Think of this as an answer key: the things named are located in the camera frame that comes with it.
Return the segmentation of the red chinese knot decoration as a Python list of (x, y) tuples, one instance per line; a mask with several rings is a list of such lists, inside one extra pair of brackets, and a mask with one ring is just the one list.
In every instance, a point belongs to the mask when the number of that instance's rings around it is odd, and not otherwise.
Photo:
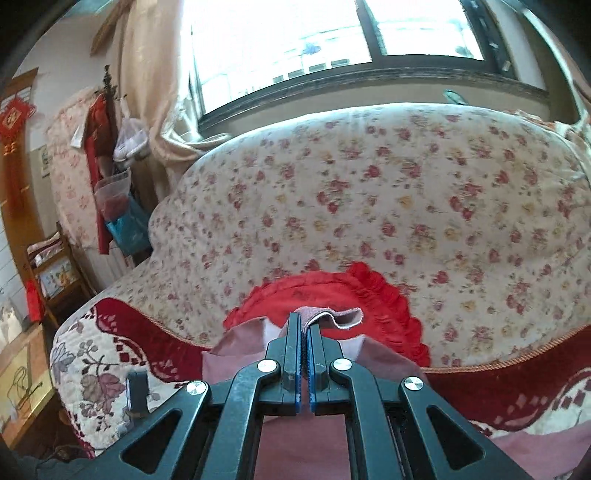
[(8, 145), (14, 142), (24, 129), (26, 122), (36, 113), (36, 107), (19, 96), (12, 98), (1, 111), (1, 142)]

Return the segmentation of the beige window curtain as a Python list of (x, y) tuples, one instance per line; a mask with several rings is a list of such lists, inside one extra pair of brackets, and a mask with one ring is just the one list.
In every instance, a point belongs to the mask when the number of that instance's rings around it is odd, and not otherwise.
[(148, 168), (158, 188), (173, 187), (196, 160), (231, 139), (199, 131), (196, 32), (193, 1), (130, 1), (115, 27), (119, 86), (131, 115), (147, 127)]

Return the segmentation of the red ruffled cushion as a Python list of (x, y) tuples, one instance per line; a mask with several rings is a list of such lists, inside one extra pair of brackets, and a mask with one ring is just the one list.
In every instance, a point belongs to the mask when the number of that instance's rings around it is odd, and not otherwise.
[(411, 314), (409, 301), (363, 262), (345, 272), (311, 271), (257, 286), (228, 314), (223, 327), (229, 330), (260, 317), (281, 327), (296, 312), (304, 323), (318, 313), (331, 314), (329, 326), (322, 329), (329, 338), (344, 341), (363, 335), (421, 367), (431, 365), (422, 323)]

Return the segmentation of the wooden chair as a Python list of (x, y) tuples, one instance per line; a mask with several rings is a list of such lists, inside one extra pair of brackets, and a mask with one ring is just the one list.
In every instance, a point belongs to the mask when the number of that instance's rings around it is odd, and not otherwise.
[(59, 222), (53, 235), (27, 246), (25, 253), (45, 318), (57, 329), (93, 297), (94, 291)]

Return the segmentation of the red white plush blanket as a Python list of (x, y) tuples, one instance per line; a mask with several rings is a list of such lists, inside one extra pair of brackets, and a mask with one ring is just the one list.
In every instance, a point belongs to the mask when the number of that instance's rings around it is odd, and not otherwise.
[[(116, 441), (125, 422), (125, 378), (144, 370), (148, 405), (191, 380), (216, 383), (259, 359), (283, 328), (264, 317), (231, 328), (212, 348), (178, 337), (128, 304), (104, 298), (62, 325), (53, 341), (53, 384), (89, 455)], [(478, 366), (423, 367), (366, 335), (341, 333), (342, 351), (377, 376), (417, 373), (509, 453), (590, 444), (590, 330), (580, 327), (516, 358)]]

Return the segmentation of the mauve pink small garment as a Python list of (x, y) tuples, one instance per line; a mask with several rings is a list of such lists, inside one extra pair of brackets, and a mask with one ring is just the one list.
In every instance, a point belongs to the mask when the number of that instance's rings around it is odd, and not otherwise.
[[(416, 375), (535, 479), (561, 479), (590, 446), (590, 330), (544, 353), (492, 370), (426, 372), (380, 342), (346, 331), (346, 357), (379, 378)], [(256, 478), (348, 479), (345, 421), (337, 416), (270, 418)]]

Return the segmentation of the floral beige bedspread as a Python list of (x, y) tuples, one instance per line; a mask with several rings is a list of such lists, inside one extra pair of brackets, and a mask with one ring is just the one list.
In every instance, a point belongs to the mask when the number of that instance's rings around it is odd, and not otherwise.
[(307, 115), (197, 160), (149, 235), (106, 295), (200, 345), (254, 287), (362, 261), (435, 365), (511, 358), (590, 322), (590, 130), (457, 105)]

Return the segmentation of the blue hanging bag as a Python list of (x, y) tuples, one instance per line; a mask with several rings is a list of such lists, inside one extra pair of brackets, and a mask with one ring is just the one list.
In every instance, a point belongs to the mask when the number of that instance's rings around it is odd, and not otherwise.
[(149, 215), (134, 198), (128, 198), (126, 211), (117, 219), (107, 222), (107, 230), (124, 256), (132, 256), (151, 248), (148, 221)]

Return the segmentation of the red clothes on rack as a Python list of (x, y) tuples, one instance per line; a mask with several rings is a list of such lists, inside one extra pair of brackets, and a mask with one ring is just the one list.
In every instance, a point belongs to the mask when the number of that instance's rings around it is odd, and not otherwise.
[(83, 137), (91, 194), (94, 194), (97, 183), (110, 175), (114, 143), (107, 100), (104, 94), (99, 94), (88, 109)]

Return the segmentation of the dark framed window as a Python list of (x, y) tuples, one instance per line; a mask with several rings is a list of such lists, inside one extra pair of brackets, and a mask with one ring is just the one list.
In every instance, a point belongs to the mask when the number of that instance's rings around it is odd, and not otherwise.
[(527, 37), (505, 37), (487, 1), (190, 1), (183, 17), (201, 133), (273, 108), (551, 111)]

